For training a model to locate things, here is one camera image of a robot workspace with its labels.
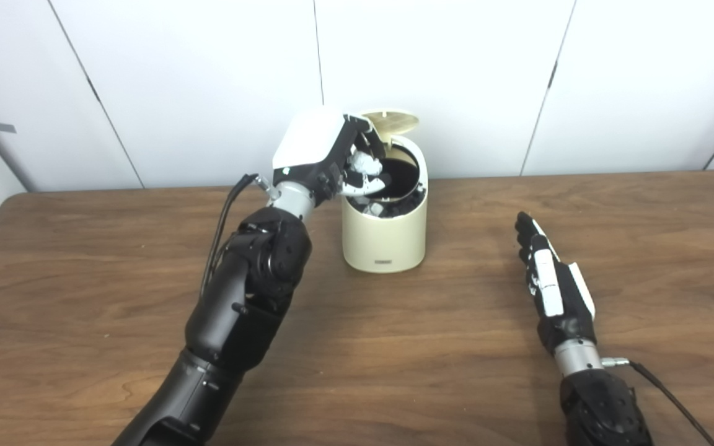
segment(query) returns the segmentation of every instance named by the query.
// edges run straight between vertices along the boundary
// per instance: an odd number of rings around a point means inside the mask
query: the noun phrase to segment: robotic arm
[[[594,304],[577,263],[561,262],[547,235],[525,212],[519,213],[515,228],[539,313],[539,339],[563,376],[567,444],[652,446],[632,389],[604,370],[626,359],[601,359],[597,353]]]
[[[242,377],[266,354],[301,280],[312,249],[303,221],[337,194],[368,195],[389,184],[376,160],[384,150],[362,116],[321,107],[291,122],[275,153],[272,184],[253,175],[235,187],[256,180],[269,195],[267,206],[245,218],[221,248],[216,236],[186,347],[113,446],[202,446],[212,437]]]

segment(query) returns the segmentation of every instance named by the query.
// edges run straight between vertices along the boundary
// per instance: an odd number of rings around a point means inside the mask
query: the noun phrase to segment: robotic hand
[[[530,215],[515,225],[527,266],[527,286],[539,313],[538,333],[561,370],[561,409],[569,446],[651,446],[635,394],[604,370],[618,358],[600,359],[591,294],[577,263],[561,262],[547,235]]]
[[[187,321],[187,345],[113,446],[202,446],[212,437],[242,377],[266,354],[301,280],[312,249],[302,222],[337,194],[368,195],[389,184],[375,159],[384,150],[362,116],[321,107],[291,122],[275,153],[272,184],[252,175],[234,187],[255,180],[269,203],[220,248],[227,198]]]

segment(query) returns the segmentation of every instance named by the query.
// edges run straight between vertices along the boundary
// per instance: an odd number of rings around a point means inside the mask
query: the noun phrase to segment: wooden table
[[[0,445],[108,445],[152,395],[182,328],[221,188],[17,195],[0,209]],[[263,205],[257,189],[229,229]],[[578,260],[606,356],[646,364],[714,434],[714,172],[431,182],[428,254],[346,265],[340,203],[263,363],[211,445],[564,445],[513,223]],[[703,444],[631,370],[658,446]]]

